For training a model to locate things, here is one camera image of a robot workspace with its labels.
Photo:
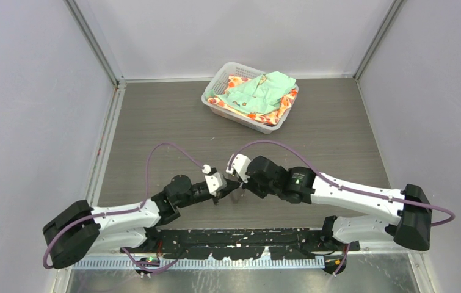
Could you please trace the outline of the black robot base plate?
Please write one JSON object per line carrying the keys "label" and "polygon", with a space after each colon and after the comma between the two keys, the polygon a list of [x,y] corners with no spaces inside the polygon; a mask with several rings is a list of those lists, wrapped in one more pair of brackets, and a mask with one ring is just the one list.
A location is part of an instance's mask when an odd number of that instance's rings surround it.
{"label": "black robot base plate", "polygon": [[345,244],[309,228],[190,229],[147,228],[148,239],[131,253],[158,254],[167,259],[256,260],[268,252],[273,260],[312,259],[343,253]]}

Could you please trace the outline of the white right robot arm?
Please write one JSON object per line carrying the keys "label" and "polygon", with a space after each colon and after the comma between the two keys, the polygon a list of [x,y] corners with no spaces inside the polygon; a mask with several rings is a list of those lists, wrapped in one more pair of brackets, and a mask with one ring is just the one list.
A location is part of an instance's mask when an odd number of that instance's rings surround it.
{"label": "white right robot arm", "polygon": [[285,169],[270,159],[238,154],[227,173],[263,198],[276,195],[292,204],[323,204],[359,212],[358,217],[328,216],[320,233],[327,250],[355,241],[393,240],[401,247],[428,251],[432,210],[420,186],[382,189],[328,177],[307,167]]}

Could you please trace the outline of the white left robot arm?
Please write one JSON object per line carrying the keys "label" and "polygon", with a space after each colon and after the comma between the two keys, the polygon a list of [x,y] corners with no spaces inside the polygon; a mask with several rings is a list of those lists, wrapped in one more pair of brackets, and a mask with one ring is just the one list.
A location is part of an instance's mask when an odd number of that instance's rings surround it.
{"label": "white left robot arm", "polygon": [[180,216],[180,208],[211,200],[218,202],[242,183],[220,173],[192,183],[186,175],[173,177],[161,192],[144,201],[112,207],[92,207],[87,200],[69,205],[42,229],[47,249],[46,269],[63,269],[90,253],[140,248],[153,252],[159,243],[152,229]]}

